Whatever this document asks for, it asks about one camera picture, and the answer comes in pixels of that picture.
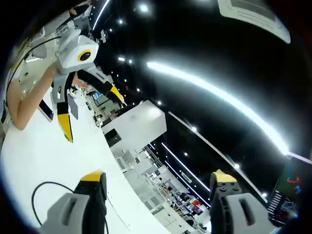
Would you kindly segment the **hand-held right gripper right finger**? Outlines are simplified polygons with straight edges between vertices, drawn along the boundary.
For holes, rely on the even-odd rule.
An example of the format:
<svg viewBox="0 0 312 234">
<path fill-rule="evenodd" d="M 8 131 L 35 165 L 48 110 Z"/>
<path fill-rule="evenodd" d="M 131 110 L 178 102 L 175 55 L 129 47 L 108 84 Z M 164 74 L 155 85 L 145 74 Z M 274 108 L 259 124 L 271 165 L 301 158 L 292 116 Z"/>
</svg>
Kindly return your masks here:
<svg viewBox="0 0 312 234">
<path fill-rule="evenodd" d="M 213 234 L 275 234 L 277 227 L 251 193 L 243 193 L 236 178 L 220 169 L 210 177 L 210 217 Z"/>
</svg>

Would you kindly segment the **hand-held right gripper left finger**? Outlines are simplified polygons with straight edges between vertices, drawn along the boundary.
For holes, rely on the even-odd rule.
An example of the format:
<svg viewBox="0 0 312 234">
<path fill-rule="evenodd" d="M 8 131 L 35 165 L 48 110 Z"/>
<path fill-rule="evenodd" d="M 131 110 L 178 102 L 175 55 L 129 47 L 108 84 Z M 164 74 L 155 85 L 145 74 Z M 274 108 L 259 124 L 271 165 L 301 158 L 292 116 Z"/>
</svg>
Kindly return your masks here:
<svg viewBox="0 0 312 234">
<path fill-rule="evenodd" d="M 85 175 L 77 187 L 65 193 L 47 211 L 41 234 L 106 234 L 106 173 Z"/>
</svg>

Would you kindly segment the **person's left hand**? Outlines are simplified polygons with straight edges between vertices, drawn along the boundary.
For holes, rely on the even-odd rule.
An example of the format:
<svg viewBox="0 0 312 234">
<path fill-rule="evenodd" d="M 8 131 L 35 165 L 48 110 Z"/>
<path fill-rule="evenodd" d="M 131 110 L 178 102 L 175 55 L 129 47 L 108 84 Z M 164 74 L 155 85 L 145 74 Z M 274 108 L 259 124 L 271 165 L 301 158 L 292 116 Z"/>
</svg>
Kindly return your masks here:
<svg viewBox="0 0 312 234">
<path fill-rule="evenodd" d="M 86 84 L 83 80 L 78 78 L 77 72 L 75 72 L 75 75 L 74 75 L 74 78 L 72 81 L 72 85 L 77 85 L 83 89 L 89 89 L 90 88 L 90 86 L 88 84 Z"/>
</svg>

